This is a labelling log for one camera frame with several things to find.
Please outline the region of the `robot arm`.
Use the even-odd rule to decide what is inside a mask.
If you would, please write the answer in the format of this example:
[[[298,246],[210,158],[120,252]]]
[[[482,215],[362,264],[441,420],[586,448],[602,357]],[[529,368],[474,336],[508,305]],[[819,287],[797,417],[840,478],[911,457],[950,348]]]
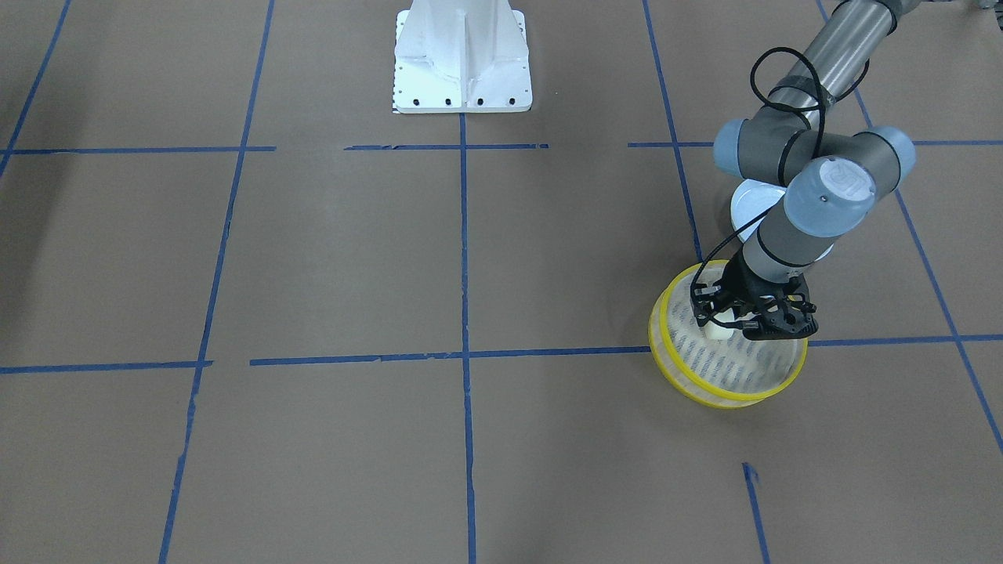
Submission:
[[[817,331],[806,271],[900,188],[916,146],[892,126],[844,136],[827,130],[839,101],[855,92],[871,54],[915,10],[916,1],[842,1],[795,65],[749,119],[714,140],[721,171],[780,186],[777,203],[748,221],[748,239],[716,281],[692,279],[699,326],[738,330],[751,340],[796,339]]]

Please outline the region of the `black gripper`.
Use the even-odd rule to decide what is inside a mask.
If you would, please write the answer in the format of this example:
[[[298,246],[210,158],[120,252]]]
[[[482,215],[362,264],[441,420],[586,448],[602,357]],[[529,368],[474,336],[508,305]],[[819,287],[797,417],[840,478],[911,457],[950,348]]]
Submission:
[[[691,284],[689,301],[698,326],[725,328],[732,324],[806,324],[807,284],[802,273],[780,273],[773,281],[759,276],[744,255],[727,261],[720,278],[709,284]]]

